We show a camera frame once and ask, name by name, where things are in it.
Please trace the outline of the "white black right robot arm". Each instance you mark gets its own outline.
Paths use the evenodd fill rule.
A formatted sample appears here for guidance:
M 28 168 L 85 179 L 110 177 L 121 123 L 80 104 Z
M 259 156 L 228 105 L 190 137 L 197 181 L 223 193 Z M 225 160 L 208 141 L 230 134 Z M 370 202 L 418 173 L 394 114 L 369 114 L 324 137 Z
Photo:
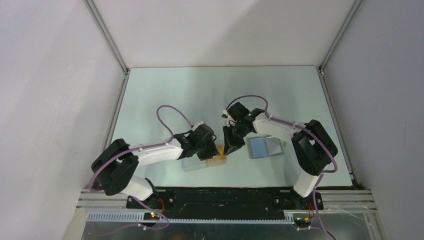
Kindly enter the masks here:
M 248 110 L 240 102 L 223 110 L 222 117 L 226 119 L 226 125 L 222 128 L 225 155 L 245 146 L 248 134 L 267 135 L 293 147 L 301 171 L 293 185 L 290 201 L 297 209 L 308 206 L 310 194 L 324 169 L 335 162 L 338 154 L 338 148 L 323 125 L 315 119 L 306 123 L 286 121 L 271 116 L 265 109 Z

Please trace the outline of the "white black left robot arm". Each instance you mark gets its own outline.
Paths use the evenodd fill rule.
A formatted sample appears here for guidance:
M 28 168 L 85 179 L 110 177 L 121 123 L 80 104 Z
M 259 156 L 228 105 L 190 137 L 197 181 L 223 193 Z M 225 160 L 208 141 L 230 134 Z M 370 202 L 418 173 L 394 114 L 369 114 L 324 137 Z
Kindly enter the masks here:
M 148 178 L 135 175 L 137 168 L 193 156 L 201 161 L 210 159 L 219 155 L 215 140 L 215 132 L 202 121 L 161 143 L 131 146 L 116 139 L 91 164 L 89 187 L 98 183 L 107 196 L 126 194 L 145 208 L 153 208 L 158 202 L 157 190 Z

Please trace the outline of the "orange VIP card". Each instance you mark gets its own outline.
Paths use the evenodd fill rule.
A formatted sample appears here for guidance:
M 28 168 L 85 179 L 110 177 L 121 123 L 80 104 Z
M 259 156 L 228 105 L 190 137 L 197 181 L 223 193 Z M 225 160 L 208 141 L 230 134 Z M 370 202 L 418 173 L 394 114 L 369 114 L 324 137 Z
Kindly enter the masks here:
M 206 160 L 206 166 L 208 168 L 224 165 L 227 162 L 227 156 L 224 154 L 224 146 L 217 145 L 216 147 L 218 150 L 218 155 L 215 155 L 212 158 Z

